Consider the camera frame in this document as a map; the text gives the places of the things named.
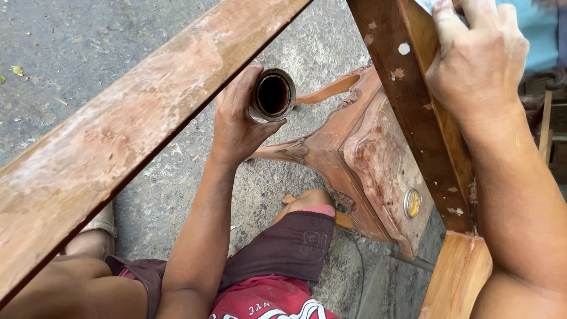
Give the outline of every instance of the hand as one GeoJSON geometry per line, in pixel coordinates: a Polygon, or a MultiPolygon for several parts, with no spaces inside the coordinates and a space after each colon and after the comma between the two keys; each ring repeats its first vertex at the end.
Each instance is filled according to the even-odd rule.
{"type": "Polygon", "coordinates": [[[217,112],[214,119],[213,146],[209,159],[216,165],[236,169],[270,135],[276,133],[286,119],[259,123],[248,112],[252,90],[260,73],[261,64],[247,66],[217,96],[217,112]]]}
{"type": "Polygon", "coordinates": [[[458,6],[470,28],[451,0],[433,7],[441,48],[425,76],[429,88],[461,129],[523,114],[518,85],[530,44],[518,29],[515,7],[496,7],[494,0],[462,0],[458,6]]]}

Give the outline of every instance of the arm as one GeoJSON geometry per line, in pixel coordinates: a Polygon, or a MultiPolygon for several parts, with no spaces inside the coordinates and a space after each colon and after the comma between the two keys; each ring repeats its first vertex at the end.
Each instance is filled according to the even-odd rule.
{"type": "Polygon", "coordinates": [[[261,65],[245,68],[217,99],[213,145],[191,210],[171,250],[160,318],[208,318],[225,267],[236,168],[286,120],[261,124],[248,113],[261,65]]]}
{"type": "Polygon", "coordinates": [[[441,50],[426,74],[459,123],[479,184],[479,231],[494,271],[472,317],[567,316],[567,205],[539,157],[517,89],[529,43],[511,5],[434,8],[441,50]]]}

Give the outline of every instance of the forearm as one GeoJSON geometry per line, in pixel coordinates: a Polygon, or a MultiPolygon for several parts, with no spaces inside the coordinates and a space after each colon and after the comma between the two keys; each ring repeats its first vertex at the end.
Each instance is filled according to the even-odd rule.
{"type": "Polygon", "coordinates": [[[479,185],[479,229],[495,265],[537,286],[565,289],[567,205],[521,104],[513,109],[502,121],[462,125],[479,185]]]}
{"type": "Polygon", "coordinates": [[[162,291],[192,289],[211,303],[217,294],[230,237],[235,167],[209,157],[191,210],[171,251],[162,291]]]}

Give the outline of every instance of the leaf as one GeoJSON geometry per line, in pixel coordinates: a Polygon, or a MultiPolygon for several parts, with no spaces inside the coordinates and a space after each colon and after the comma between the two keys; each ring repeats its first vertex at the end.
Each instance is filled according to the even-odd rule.
{"type": "Polygon", "coordinates": [[[22,70],[22,67],[19,65],[13,66],[12,67],[12,72],[16,73],[19,76],[23,76],[24,74],[24,70],[22,70]]]}

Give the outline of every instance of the brown shorts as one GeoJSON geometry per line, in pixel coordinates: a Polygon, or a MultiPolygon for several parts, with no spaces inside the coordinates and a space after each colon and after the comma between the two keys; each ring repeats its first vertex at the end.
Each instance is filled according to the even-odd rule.
{"type": "MultiPolygon", "coordinates": [[[[335,220],[316,212],[290,212],[226,261],[219,292],[246,279],[281,275],[304,281],[312,293],[333,238],[335,220]]],[[[162,294],[166,261],[109,256],[105,260],[112,275],[127,268],[147,291],[147,318],[154,319],[162,294]]]]}

